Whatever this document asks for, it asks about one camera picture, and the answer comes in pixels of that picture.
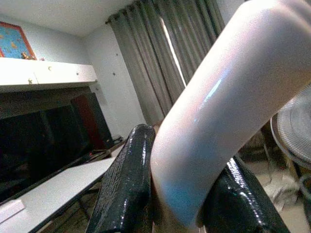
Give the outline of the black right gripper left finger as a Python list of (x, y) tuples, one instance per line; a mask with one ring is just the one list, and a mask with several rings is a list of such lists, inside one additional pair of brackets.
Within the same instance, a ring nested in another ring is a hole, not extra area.
[(150, 158), (156, 132), (139, 124), (104, 173), (86, 233), (152, 233)]

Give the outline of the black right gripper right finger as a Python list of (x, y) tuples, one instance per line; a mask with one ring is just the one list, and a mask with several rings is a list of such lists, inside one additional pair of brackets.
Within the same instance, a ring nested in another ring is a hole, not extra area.
[(255, 175), (238, 156), (211, 188), (202, 222), (207, 233), (290, 233)]

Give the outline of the white broom handle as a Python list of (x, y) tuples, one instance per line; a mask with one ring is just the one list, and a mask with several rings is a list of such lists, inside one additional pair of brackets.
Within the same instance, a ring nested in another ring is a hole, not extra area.
[(230, 158), (309, 83), (311, 4), (244, 2), (156, 135), (156, 229), (197, 231), (203, 203)]

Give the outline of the white long table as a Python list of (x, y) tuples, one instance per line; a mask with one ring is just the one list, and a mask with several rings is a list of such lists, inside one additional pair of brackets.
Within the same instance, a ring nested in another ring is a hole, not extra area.
[(48, 226), (102, 178), (122, 148), (111, 158), (68, 168), (20, 196), (25, 209), (0, 223), (0, 233), (36, 233)]

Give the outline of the black flat television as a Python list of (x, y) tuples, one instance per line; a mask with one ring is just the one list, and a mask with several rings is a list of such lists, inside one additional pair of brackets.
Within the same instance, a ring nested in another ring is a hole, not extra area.
[(0, 119), (0, 203), (91, 149), (71, 105)]

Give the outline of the white standing fan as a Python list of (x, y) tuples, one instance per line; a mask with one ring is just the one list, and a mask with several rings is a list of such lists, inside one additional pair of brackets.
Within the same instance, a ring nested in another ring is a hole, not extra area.
[(311, 84), (270, 119), (270, 126), (279, 148), (295, 163), (311, 170)]

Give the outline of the small white box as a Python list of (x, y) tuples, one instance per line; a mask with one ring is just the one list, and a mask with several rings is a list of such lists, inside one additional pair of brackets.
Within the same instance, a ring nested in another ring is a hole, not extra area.
[(11, 200), (5, 204), (0, 205), (0, 223), (11, 218), (13, 215), (25, 209), (25, 205), (22, 200)]

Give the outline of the grey curtain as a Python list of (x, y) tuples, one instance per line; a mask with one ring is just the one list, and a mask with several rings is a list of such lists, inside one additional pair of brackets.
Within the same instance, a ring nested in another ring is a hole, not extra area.
[(225, 26), (216, 0), (135, 0), (107, 23), (148, 124), (168, 114)]

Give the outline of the white wall shelf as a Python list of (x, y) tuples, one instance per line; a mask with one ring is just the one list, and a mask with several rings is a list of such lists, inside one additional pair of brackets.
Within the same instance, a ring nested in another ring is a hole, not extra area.
[(0, 93), (90, 86), (92, 65), (0, 58)]

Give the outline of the blue picture with orange frame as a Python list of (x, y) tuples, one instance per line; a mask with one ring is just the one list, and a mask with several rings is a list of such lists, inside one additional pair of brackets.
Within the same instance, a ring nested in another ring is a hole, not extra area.
[(36, 60), (20, 26), (0, 21), (0, 57)]

